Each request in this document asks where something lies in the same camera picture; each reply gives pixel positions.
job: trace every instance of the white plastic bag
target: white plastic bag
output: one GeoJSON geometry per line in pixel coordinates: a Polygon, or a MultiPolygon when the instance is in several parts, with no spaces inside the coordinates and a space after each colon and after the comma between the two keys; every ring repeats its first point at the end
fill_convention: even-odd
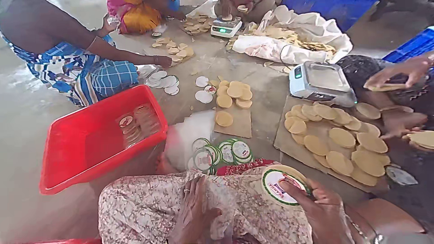
{"type": "Polygon", "coordinates": [[[300,64],[305,61],[336,63],[353,48],[350,38],[342,33],[335,20],[325,20],[319,13],[296,14],[285,5],[265,14],[255,34],[259,34],[271,24],[279,23],[283,27],[294,30],[301,39],[309,42],[321,42],[336,48],[336,53],[327,59],[325,51],[311,51],[266,36],[239,36],[233,50],[250,56],[287,64],[300,64]]]}

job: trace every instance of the woman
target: woman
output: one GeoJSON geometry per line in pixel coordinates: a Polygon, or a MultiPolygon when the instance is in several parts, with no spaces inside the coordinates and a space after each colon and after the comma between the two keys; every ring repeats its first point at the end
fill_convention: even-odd
{"type": "Polygon", "coordinates": [[[280,5],[282,0],[219,0],[214,6],[217,16],[241,17],[244,22],[261,23],[264,15],[280,5]],[[245,5],[247,10],[241,12],[238,6],[245,5]]]}
{"type": "Polygon", "coordinates": [[[390,157],[419,182],[409,188],[391,185],[385,199],[398,202],[399,207],[417,218],[427,230],[434,229],[432,201],[424,194],[431,191],[434,184],[434,150],[415,145],[411,146],[417,149],[407,147],[399,139],[422,126],[434,130],[434,79],[429,72],[434,65],[433,54],[431,51],[397,64],[360,55],[349,55],[337,62],[359,100],[382,110],[384,137],[388,138],[390,157]],[[405,83],[406,89],[391,92],[366,89],[381,87],[385,83],[405,83]],[[410,107],[414,112],[404,111],[402,106],[410,107]]]}
{"type": "Polygon", "coordinates": [[[88,106],[138,83],[134,65],[171,65],[114,47],[114,28],[89,31],[46,0],[0,0],[0,32],[31,73],[74,104],[88,106]]]}
{"type": "Polygon", "coordinates": [[[311,244],[313,239],[353,243],[339,195],[309,181],[317,199],[313,201],[292,184],[281,182],[301,206],[269,204],[261,195],[263,168],[241,175],[203,176],[188,171],[121,178],[99,198],[102,242],[311,244]]]}
{"type": "Polygon", "coordinates": [[[182,12],[169,8],[169,1],[107,0],[107,7],[110,15],[120,20],[121,34],[145,33],[160,25],[162,15],[185,19],[182,12]]]}
{"type": "Polygon", "coordinates": [[[425,83],[433,61],[430,53],[408,59],[404,63],[391,64],[379,59],[360,55],[349,55],[337,62],[359,100],[372,104],[382,111],[387,137],[402,136],[411,130],[418,130],[425,124],[434,129],[434,103],[431,92],[433,80],[425,83]],[[384,83],[405,83],[405,90],[372,92],[368,87],[381,87],[384,83]],[[406,112],[402,106],[411,107],[415,112],[406,112]]]}

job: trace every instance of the cardboard sheet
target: cardboard sheet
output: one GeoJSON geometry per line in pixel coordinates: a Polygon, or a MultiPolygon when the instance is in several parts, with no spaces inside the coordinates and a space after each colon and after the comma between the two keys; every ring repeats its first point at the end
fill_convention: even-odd
{"type": "MultiPolygon", "coordinates": [[[[295,142],[291,136],[291,133],[285,128],[284,122],[285,122],[286,112],[291,110],[291,108],[297,104],[312,105],[312,101],[305,100],[305,99],[298,99],[291,96],[286,97],[285,107],[283,108],[283,113],[282,116],[280,117],[279,128],[277,129],[276,140],[274,141],[274,147],[276,147],[277,149],[281,150],[282,152],[288,154],[289,156],[297,159],[298,161],[302,162],[303,164],[309,167],[316,168],[326,174],[333,175],[334,177],[343,180],[348,184],[357,187],[365,192],[376,193],[376,192],[388,190],[388,185],[385,176],[381,177],[377,185],[374,187],[363,185],[355,181],[351,177],[338,174],[334,172],[332,169],[322,166],[318,161],[315,160],[311,151],[307,150],[303,145],[300,145],[297,142],[295,142]]],[[[326,119],[323,119],[322,121],[319,122],[309,121],[306,123],[306,125],[307,125],[307,135],[315,135],[319,137],[321,140],[324,140],[324,142],[327,143],[330,151],[337,151],[342,153],[346,158],[351,158],[351,153],[355,150],[355,148],[353,149],[343,148],[335,144],[329,138],[329,130],[333,127],[336,127],[335,125],[332,125],[326,119]]]]}
{"type": "Polygon", "coordinates": [[[218,111],[226,111],[233,116],[233,124],[228,127],[223,127],[215,123],[214,131],[223,134],[236,135],[239,137],[252,137],[252,119],[250,117],[250,109],[242,109],[235,105],[235,102],[230,108],[223,109],[217,107],[218,111]]]}

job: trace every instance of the printed label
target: printed label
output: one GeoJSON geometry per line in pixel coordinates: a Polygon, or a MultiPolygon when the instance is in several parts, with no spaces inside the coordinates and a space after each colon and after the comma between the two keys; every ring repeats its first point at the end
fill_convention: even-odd
{"type": "Polygon", "coordinates": [[[298,205],[298,202],[279,186],[279,182],[283,180],[292,183],[302,191],[306,191],[306,187],[298,179],[274,169],[270,169],[264,174],[263,185],[267,192],[279,202],[287,205],[298,205]]]}

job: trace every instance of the blue plastic crate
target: blue plastic crate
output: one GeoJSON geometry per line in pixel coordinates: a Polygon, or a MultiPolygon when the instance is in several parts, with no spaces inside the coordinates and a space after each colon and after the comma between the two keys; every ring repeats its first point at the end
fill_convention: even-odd
{"type": "Polygon", "coordinates": [[[294,12],[317,12],[326,20],[336,19],[339,28],[347,31],[377,0],[283,0],[294,12]]]}
{"type": "Polygon", "coordinates": [[[426,28],[413,39],[389,53],[383,60],[399,63],[432,50],[434,50],[434,26],[426,28]]]}

